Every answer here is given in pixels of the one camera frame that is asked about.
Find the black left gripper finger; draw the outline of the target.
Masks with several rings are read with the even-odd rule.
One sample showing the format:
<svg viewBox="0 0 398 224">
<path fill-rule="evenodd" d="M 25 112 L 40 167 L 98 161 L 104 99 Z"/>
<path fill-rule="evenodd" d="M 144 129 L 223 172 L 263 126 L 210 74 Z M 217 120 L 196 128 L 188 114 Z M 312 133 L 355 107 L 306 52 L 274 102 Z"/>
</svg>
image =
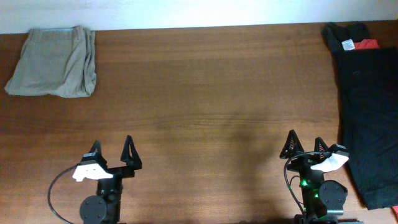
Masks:
<svg viewBox="0 0 398 224">
<path fill-rule="evenodd" d="M 96 140 L 93 143 L 93 146 L 91 147 L 91 149 L 89 151 L 89 154 L 92 157 L 92 159 L 95 160 L 98 164 L 106 167 L 107 161 L 102 156 L 101 143 L 98 140 Z"/>
<path fill-rule="evenodd" d="M 134 170 L 142 169 L 141 158 L 137 153 L 133 138 L 130 135 L 126 137 L 121 154 L 121 161 L 125 162 L 128 167 L 132 167 Z"/>
</svg>

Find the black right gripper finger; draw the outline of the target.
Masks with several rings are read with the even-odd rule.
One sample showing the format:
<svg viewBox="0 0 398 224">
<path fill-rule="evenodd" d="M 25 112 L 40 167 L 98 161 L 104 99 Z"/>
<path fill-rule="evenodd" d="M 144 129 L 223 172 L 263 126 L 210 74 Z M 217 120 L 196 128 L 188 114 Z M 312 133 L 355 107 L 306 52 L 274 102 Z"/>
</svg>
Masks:
<svg viewBox="0 0 398 224">
<path fill-rule="evenodd" d="M 292 129 L 288 133 L 287 140 L 282 148 L 279 158 L 290 159 L 302 153 L 304 153 L 303 147 L 298 139 L 295 130 Z"/>
<path fill-rule="evenodd" d="M 328 151 L 328 146 L 325 144 L 325 142 L 323 141 L 323 139 L 321 137 L 317 137 L 315 139 L 314 151 L 315 152 L 327 152 Z"/>
</svg>

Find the khaki shorts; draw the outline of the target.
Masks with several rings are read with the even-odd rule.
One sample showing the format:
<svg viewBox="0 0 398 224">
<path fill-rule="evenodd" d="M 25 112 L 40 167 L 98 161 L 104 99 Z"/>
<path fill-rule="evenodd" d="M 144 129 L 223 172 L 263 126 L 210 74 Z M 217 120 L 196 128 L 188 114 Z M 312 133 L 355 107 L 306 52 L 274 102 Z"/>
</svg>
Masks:
<svg viewBox="0 0 398 224">
<path fill-rule="evenodd" d="M 96 87 L 96 32 L 84 26 L 31 29 L 4 87 L 19 96 L 89 97 Z"/>
</svg>

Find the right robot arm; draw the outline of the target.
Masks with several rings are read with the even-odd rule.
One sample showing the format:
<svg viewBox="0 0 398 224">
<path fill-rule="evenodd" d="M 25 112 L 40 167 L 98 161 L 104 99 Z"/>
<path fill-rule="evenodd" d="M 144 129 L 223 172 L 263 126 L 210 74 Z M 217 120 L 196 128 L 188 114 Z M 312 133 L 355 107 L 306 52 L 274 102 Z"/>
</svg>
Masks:
<svg viewBox="0 0 398 224">
<path fill-rule="evenodd" d="M 340 144 L 327 146 L 322 138 L 315 139 L 315 147 L 311 152 L 304 151 L 301 142 L 292 129 L 281 150 L 281 159 L 286 163 L 283 168 L 285 183 L 300 209 L 294 217 L 295 223 L 338 223 L 344 213 L 348 190 L 335 180 L 326 180 L 324 174 L 338 170 L 349 160 L 347 148 Z M 294 194 L 292 179 L 288 171 L 296 172 L 302 201 Z"/>
</svg>

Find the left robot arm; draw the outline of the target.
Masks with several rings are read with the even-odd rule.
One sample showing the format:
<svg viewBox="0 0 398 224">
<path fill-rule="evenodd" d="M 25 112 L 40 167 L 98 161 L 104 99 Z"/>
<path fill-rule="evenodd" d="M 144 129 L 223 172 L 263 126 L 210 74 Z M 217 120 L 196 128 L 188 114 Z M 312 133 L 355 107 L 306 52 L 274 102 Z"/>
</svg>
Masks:
<svg viewBox="0 0 398 224">
<path fill-rule="evenodd" d="M 142 169 L 132 136 L 126 137 L 121 153 L 121 167 L 107 166 L 101 153 L 101 144 L 95 141 L 90 151 L 83 155 L 73 178 L 97 181 L 96 194 L 87 197 L 80 205 L 80 217 L 84 224 L 115 224 L 120 221 L 123 179 L 133 178 L 135 171 Z"/>
</svg>

